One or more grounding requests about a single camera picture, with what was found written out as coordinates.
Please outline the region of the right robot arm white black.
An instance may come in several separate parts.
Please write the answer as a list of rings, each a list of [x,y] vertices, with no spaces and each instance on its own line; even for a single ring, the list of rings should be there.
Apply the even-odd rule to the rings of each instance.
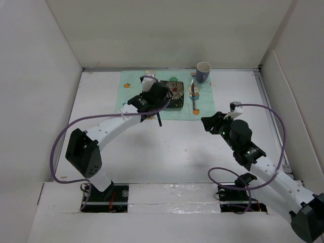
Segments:
[[[251,195],[261,201],[285,218],[305,242],[314,242],[323,235],[323,193],[315,194],[278,169],[252,142],[252,130],[247,122],[221,112],[201,121],[205,131],[225,140],[235,160],[252,176],[248,183],[234,186],[236,197],[246,199]]]

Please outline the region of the black floral square plate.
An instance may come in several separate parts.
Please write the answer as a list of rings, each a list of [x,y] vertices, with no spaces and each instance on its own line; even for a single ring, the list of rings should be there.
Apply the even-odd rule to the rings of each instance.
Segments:
[[[172,95],[167,109],[181,109],[184,105],[184,83],[174,80],[161,80],[160,82],[169,88]]]

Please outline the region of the steel fork patterned handle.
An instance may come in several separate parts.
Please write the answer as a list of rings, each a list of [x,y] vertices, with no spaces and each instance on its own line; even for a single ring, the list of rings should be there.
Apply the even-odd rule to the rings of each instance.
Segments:
[[[160,114],[159,114],[159,112],[156,114],[156,117],[157,117],[157,120],[158,120],[159,126],[162,127],[162,122],[161,122],[161,118],[160,118]]]

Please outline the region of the green cartoon print cloth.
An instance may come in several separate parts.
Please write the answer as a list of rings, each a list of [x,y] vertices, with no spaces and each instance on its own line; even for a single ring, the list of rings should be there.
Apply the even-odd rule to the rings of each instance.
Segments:
[[[120,75],[120,84],[117,93],[115,111],[118,112],[122,106],[132,97],[142,91],[140,77],[154,74],[157,79],[174,80],[184,83],[184,105],[181,109],[165,109],[160,113],[162,120],[199,120],[203,116],[211,116],[216,113],[211,79],[199,83],[195,79],[195,71],[192,69],[175,70],[145,70],[145,71],[123,71]],[[191,81],[194,79],[195,105],[192,107]]]

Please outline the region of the steel knife patterned handle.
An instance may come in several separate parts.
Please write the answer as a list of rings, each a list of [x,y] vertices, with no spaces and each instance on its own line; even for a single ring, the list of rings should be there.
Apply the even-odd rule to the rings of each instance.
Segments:
[[[192,92],[192,107],[193,107],[193,111],[196,110],[196,105],[195,105],[195,90],[194,90],[194,79],[192,79],[191,81],[191,92]]]

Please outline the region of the purple mug white inside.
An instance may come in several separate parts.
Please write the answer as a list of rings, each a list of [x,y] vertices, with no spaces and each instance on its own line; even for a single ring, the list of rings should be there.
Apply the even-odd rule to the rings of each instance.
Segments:
[[[200,62],[196,66],[196,80],[199,83],[204,83],[210,74],[211,66],[208,62]]]

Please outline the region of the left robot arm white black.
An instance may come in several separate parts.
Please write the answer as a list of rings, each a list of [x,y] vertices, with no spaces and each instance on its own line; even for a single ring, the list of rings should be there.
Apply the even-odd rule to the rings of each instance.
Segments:
[[[102,169],[101,151],[119,134],[166,108],[171,100],[169,88],[155,82],[148,91],[131,98],[122,109],[86,131],[75,129],[69,138],[65,158],[96,189],[99,199],[112,197],[114,183]]]

